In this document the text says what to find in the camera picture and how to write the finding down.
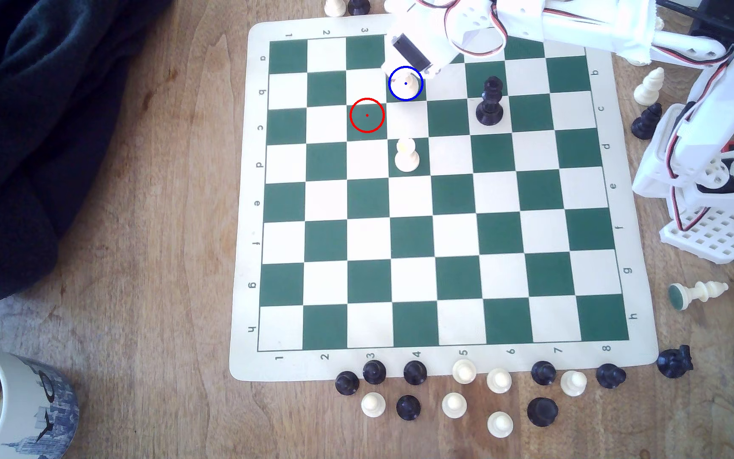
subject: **wood grain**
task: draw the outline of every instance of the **wood grain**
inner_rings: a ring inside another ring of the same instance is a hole
[[[381,12],[374,4],[373,12]],[[559,384],[515,374],[492,394],[478,378],[459,387],[433,377],[392,380],[372,419],[359,397],[331,382],[249,383],[228,370],[248,29],[265,20],[322,15],[322,2],[178,1],[134,63],[117,132],[99,179],[61,247],[57,269],[0,301],[0,349],[51,363],[76,381],[80,430],[69,457],[734,457],[734,262],[715,266],[662,245],[661,200],[637,198],[661,349],[686,343],[696,370],[667,380],[629,368],[614,391],[591,385],[577,399]],[[685,30],[679,17],[668,28]],[[622,120],[641,108],[634,87],[650,68],[615,57]],[[664,106],[682,101],[696,75],[664,65]],[[647,142],[626,129],[631,172]],[[685,313],[666,303],[672,282],[728,282],[730,290]],[[440,400],[462,392],[458,420]],[[393,412],[410,393],[415,422]],[[559,418],[532,426],[533,397],[557,400]],[[509,412],[507,439],[486,417]]]

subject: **chessboard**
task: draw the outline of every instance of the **chessboard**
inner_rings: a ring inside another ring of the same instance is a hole
[[[332,380],[643,365],[658,356],[609,53],[510,38],[389,91],[390,15],[248,44],[231,374]],[[477,121],[484,81],[503,119]],[[398,170],[401,138],[419,166]]]

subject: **red circle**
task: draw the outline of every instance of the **red circle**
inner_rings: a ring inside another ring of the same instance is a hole
[[[375,129],[373,129],[373,130],[362,130],[362,129],[359,129],[359,127],[358,127],[358,126],[356,126],[356,124],[355,124],[355,123],[353,122],[353,109],[355,109],[355,108],[356,108],[356,105],[357,105],[357,104],[358,104],[359,102],[361,102],[362,100],[372,100],[373,102],[375,102],[376,104],[378,104],[378,107],[379,107],[379,108],[381,109],[381,122],[380,122],[380,123],[378,124],[378,127],[376,127],[376,128],[375,128]],[[363,133],[365,133],[365,134],[369,134],[369,133],[371,133],[371,132],[375,132],[376,130],[379,130],[379,129],[380,129],[381,127],[382,127],[382,125],[384,124],[384,118],[386,118],[386,117],[387,117],[387,114],[386,114],[386,113],[384,113],[384,106],[383,106],[383,105],[381,105],[381,104],[380,104],[380,103],[379,103],[379,102],[378,102],[378,101],[377,101],[376,99],[372,99],[372,98],[370,98],[370,97],[362,97],[362,99],[358,99],[358,100],[357,100],[357,101],[356,101],[356,102],[355,102],[355,103],[353,104],[353,106],[352,106],[352,107],[350,107],[350,124],[352,124],[352,125],[353,125],[353,128],[355,128],[355,129],[356,129],[356,130],[358,130],[359,132],[363,132]]]

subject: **blue circle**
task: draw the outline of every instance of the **blue circle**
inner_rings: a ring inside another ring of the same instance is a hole
[[[421,88],[419,88],[418,93],[415,96],[412,96],[410,99],[401,99],[400,97],[396,96],[395,93],[392,91],[392,85],[390,84],[390,82],[392,81],[392,76],[395,75],[395,72],[401,70],[402,68],[411,68],[413,72],[418,74],[418,77],[421,78]],[[409,65],[402,65],[401,67],[393,70],[392,73],[390,74],[390,78],[387,79],[387,89],[390,90],[390,94],[392,94],[395,99],[401,100],[403,102],[407,102],[409,100],[415,99],[418,96],[421,96],[421,91],[423,91],[423,76],[421,75],[421,72],[419,72],[416,68],[410,67]]]

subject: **coffee mug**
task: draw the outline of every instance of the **coffee mug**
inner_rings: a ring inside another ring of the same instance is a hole
[[[0,351],[0,459],[58,459],[77,426],[78,400],[67,377]]]

